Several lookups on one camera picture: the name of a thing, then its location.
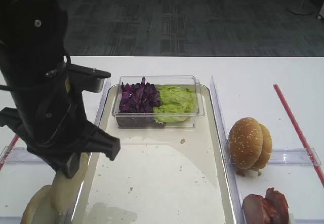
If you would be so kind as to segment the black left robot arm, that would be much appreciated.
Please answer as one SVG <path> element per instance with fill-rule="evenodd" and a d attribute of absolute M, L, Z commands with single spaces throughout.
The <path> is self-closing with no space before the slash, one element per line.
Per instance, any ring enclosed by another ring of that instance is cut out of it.
<path fill-rule="evenodd" d="M 71 63 L 64 47 L 67 24 L 57 0 L 1 0 L 1 90 L 15 104 L 1 110 L 1 126 L 72 178 L 83 153 L 114 160 L 120 140 L 87 119 L 82 92 L 100 92 L 111 74 Z"/>

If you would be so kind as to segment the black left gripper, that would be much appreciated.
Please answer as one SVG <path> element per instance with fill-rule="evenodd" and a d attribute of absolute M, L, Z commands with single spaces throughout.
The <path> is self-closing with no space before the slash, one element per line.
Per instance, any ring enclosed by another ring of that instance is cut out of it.
<path fill-rule="evenodd" d="M 26 143 L 30 153 L 56 172 L 73 178 L 79 170 L 81 153 L 103 153 L 115 160 L 120 139 L 87 120 L 81 92 L 67 97 L 56 93 L 40 102 L 28 96 L 22 102 L 26 109 L 1 110 L 1 126 L 9 127 Z"/>

